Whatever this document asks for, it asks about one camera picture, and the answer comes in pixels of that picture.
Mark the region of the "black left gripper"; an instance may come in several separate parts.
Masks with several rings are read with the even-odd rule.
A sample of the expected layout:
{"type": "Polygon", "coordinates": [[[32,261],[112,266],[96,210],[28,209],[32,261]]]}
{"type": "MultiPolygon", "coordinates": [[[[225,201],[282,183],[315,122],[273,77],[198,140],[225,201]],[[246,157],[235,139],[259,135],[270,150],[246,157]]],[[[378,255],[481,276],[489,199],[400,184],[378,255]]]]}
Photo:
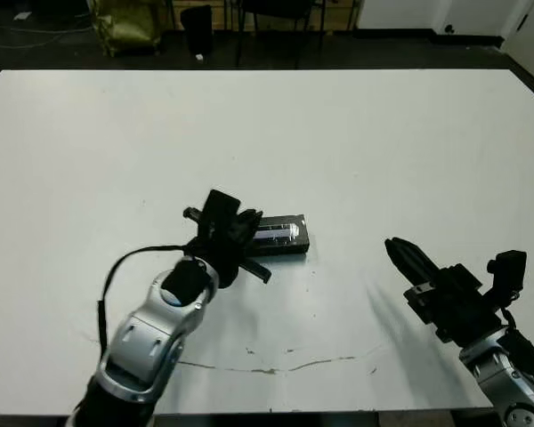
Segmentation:
{"type": "Polygon", "coordinates": [[[206,218],[195,207],[187,207],[184,218],[198,225],[197,236],[184,246],[184,252],[206,261],[217,272],[219,288],[226,288],[235,281],[243,269],[267,284],[271,271],[248,257],[249,247],[260,226],[262,212],[247,209],[225,217],[226,222],[216,216],[206,218]]]}

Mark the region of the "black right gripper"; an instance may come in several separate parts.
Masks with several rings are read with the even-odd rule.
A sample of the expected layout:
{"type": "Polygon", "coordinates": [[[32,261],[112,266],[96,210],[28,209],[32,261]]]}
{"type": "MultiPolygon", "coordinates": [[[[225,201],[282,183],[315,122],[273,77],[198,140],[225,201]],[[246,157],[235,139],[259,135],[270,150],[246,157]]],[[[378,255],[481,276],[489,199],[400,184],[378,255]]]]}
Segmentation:
{"type": "Polygon", "coordinates": [[[474,343],[512,324],[512,264],[490,262],[492,287],[479,292],[481,282],[464,265],[439,268],[417,245],[388,238],[392,263],[411,284],[404,292],[409,307],[425,324],[436,327],[442,342],[474,343]]]}

